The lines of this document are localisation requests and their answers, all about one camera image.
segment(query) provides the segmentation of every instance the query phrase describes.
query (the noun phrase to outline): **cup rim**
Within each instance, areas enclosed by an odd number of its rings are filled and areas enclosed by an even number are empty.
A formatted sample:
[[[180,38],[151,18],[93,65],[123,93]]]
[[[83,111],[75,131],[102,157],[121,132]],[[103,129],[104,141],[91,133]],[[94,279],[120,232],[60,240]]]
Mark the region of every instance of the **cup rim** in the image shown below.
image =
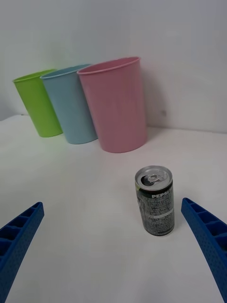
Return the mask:
[[[28,74],[28,75],[25,75],[25,76],[14,79],[13,83],[22,82],[22,81],[26,81],[26,80],[31,80],[31,79],[34,79],[34,78],[40,78],[40,76],[42,76],[42,75],[44,75],[48,72],[55,71],[55,70],[56,69],[52,68],[52,69],[49,69],[49,70],[33,72],[31,74]]]
[[[90,65],[88,67],[85,67],[79,71],[77,71],[78,75],[89,75],[89,74],[95,74],[95,73],[100,73],[100,72],[104,72],[104,71],[111,71],[111,70],[115,70],[124,66],[128,66],[131,64],[134,64],[137,61],[140,61],[140,57],[123,57],[123,58],[119,58],[119,59],[115,59],[115,60],[110,60],[110,61],[105,61],[105,62],[100,62],[97,64],[93,64]],[[116,63],[115,66],[110,66],[110,67],[106,67],[106,68],[102,68],[101,66],[103,64],[112,64],[112,63]]]
[[[44,75],[41,75],[40,78],[42,80],[57,78],[57,77],[60,77],[60,76],[72,74],[72,73],[77,72],[80,69],[86,68],[86,67],[88,67],[90,65],[91,64],[80,64],[80,65],[76,65],[76,66],[70,66],[70,67],[62,68],[60,70],[54,70],[52,72],[46,73]]]

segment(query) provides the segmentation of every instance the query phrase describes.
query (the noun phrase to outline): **pink cup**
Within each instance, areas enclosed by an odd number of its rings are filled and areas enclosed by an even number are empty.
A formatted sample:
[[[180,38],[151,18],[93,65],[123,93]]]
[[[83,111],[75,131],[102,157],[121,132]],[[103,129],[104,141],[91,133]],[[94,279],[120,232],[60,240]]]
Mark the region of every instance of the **pink cup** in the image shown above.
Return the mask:
[[[147,139],[140,58],[90,65],[80,77],[104,151],[129,152]]]

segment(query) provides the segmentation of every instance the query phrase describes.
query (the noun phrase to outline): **plastic cup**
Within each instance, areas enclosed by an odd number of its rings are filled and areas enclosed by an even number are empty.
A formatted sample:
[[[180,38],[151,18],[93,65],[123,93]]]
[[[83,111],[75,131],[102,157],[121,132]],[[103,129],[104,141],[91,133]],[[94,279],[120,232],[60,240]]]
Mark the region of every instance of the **plastic cup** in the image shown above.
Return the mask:
[[[67,141],[82,144],[97,139],[77,71],[89,64],[41,76]]]
[[[58,118],[47,95],[40,76],[49,71],[40,71],[13,80],[17,91],[41,137],[62,133]]]
[[[129,152],[147,139],[140,58],[130,57],[78,71],[99,142],[107,152]]]

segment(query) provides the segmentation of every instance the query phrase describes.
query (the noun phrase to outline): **white surface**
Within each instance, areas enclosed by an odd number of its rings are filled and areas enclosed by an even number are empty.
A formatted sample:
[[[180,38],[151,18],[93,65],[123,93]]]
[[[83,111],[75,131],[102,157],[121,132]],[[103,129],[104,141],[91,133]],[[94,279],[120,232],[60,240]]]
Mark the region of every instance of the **white surface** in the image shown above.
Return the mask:
[[[45,217],[7,303],[223,303],[181,214],[184,196],[227,222],[227,135],[149,129],[141,148],[104,152],[98,140],[40,138],[29,117],[0,123],[0,224],[37,201]],[[175,229],[142,227],[134,175],[167,166],[174,176]]]
[[[25,113],[14,78],[140,55],[148,124],[227,132],[226,11],[224,0],[3,1],[0,101]]]

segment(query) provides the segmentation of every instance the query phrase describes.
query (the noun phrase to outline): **green cup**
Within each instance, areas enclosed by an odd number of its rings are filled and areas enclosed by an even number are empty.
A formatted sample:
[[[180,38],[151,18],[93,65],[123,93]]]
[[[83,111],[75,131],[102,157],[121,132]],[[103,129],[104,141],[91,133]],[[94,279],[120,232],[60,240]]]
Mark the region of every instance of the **green cup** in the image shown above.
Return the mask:
[[[53,137],[62,129],[40,76],[51,71],[39,71],[13,80],[17,91],[28,111],[38,134]]]

